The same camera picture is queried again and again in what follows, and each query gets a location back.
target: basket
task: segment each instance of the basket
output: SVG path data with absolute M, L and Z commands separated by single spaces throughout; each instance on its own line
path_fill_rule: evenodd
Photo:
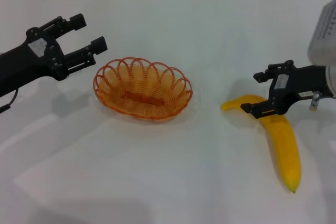
M 100 68 L 93 89 L 106 107 L 148 120 L 178 115 L 193 95 L 191 83 L 177 68 L 133 57 Z

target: white label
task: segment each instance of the white label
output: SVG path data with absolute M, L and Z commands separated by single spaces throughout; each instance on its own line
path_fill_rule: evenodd
M 314 93 L 312 91 L 306 91 L 306 92 L 301 92 L 299 93 L 299 96 L 301 97 L 312 97 Z
M 28 44 L 28 46 L 38 57 L 42 57 L 44 56 L 44 50 L 46 50 L 47 43 L 44 39 L 41 38 Z
M 287 85 L 288 81 L 288 75 L 287 74 L 279 74 L 277 82 L 275 83 L 274 89 L 284 89 Z

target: white tabletop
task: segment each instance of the white tabletop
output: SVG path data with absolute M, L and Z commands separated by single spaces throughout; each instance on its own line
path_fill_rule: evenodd
M 336 223 L 336 102 L 321 101 L 316 113 L 300 102 L 286 114 L 301 157 L 296 194 L 278 178 L 259 123 L 219 107 L 266 95 L 253 74 L 270 63 L 309 65 L 329 1 L 0 0 L 0 51 L 31 27 L 78 13 L 88 26 L 59 39 L 64 52 L 99 36 L 109 47 L 62 82 L 21 88 L 0 115 L 0 223 Z M 151 124 L 103 110 L 93 77 L 126 56 L 181 69 L 195 91 L 185 111 Z

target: cable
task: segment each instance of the cable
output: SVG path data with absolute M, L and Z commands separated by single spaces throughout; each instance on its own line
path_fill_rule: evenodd
M 17 97 L 17 94 L 19 92 L 19 89 L 15 90 L 15 94 L 12 98 L 12 100 L 9 102 L 9 104 L 6 104 L 6 105 L 3 105 L 0 107 L 0 114 L 5 112 L 6 110 L 9 110 L 11 105 L 13 104 L 13 102 L 15 101 L 16 97 Z

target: banana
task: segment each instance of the banana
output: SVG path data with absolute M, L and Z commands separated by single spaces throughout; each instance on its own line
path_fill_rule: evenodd
M 236 100 L 223 103 L 222 110 L 239 109 L 243 111 L 240 108 L 241 104 L 263 101 L 265 99 L 257 95 L 244 95 Z M 284 115 L 270 115 L 259 118 L 259 121 L 272 138 L 280 176 L 288 190 L 295 193 L 300 184 L 301 165 L 293 129 Z

